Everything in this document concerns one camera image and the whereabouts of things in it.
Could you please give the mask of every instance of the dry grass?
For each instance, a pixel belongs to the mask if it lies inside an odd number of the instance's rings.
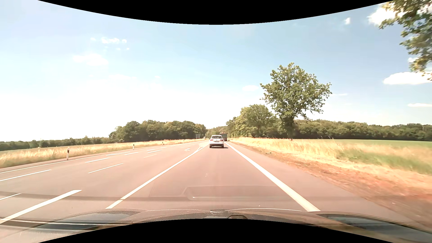
[[[105,153],[119,150],[149,147],[163,144],[182,144],[200,141],[204,139],[185,139],[185,140],[163,140],[163,141],[149,141],[149,142],[135,142],[135,143],[118,143],[118,144],[91,144],[91,145],[76,145],[69,146],[69,157],[76,157],[82,155],[90,155],[96,153]],[[17,166],[29,163],[36,163],[48,160],[57,160],[66,158],[67,146],[64,147],[47,147],[47,148],[33,148],[21,150],[7,150],[0,152],[0,168]]]
[[[351,161],[350,167],[369,164],[391,169],[401,169],[425,175],[432,175],[431,142],[423,144],[403,141],[398,146],[365,143],[362,140],[293,140],[240,137],[234,142],[259,147],[268,151],[289,153],[303,159],[320,160],[341,166],[343,161]]]

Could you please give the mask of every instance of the dirt shoulder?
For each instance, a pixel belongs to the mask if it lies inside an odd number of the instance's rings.
[[[430,184],[432,177],[430,176],[403,171],[393,172],[391,169],[383,169],[381,173],[377,173],[376,169],[370,169],[371,172],[368,173],[366,169],[342,168],[323,163],[317,159],[301,158],[290,153],[269,151],[238,142],[231,142],[302,169],[309,174],[432,228],[432,184]]]

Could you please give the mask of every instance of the tree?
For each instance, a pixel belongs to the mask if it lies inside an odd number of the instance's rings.
[[[407,48],[408,54],[418,55],[410,64],[415,72],[425,72],[426,65],[432,62],[432,1],[431,0],[393,0],[385,3],[383,9],[394,13],[393,18],[381,22],[384,29],[394,23],[402,25],[402,37],[412,36],[400,43]]]
[[[279,66],[278,71],[270,74],[273,82],[260,86],[265,90],[264,100],[271,103],[272,109],[279,115],[284,129],[293,135],[294,119],[299,115],[306,121],[307,111],[322,113],[324,105],[332,92],[331,83],[321,84],[314,74],[308,74],[299,66],[290,63],[287,67]]]

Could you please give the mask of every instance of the asphalt road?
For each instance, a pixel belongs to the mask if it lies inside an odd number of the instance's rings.
[[[0,237],[15,220],[106,208],[282,208],[412,221],[231,142],[154,146],[0,169]]]

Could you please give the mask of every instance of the treeline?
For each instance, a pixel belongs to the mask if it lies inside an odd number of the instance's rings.
[[[215,134],[227,131],[230,137],[432,141],[432,125],[419,123],[381,126],[354,121],[295,120],[293,135],[289,136],[281,120],[263,105],[244,107],[226,126],[213,130]]]
[[[113,142],[156,141],[164,139],[195,139],[195,134],[203,137],[207,132],[203,124],[191,121],[136,121],[128,122],[124,127],[118,126],[109,135]]]
[[[85,144],[108,144],[112,143],[107,137],[83,137],[83,138],[67,138],[63,140],[32,140],[30,142],[0,142],[0,151],[27,149],[37,147],[60,147],[60,146],[73,146]]]
[[[0,142],[0,151],[29,149],[37,147],[60,147],[87,144],[110,144],[122,142],[156,141],[165,139],[195,139],[195,134],[205,136],[207,129],[202,124],[191,121],[130,121],[125,126],[116,127],[109,137],[68,138],[63,140],[32,140],[30,142]]]

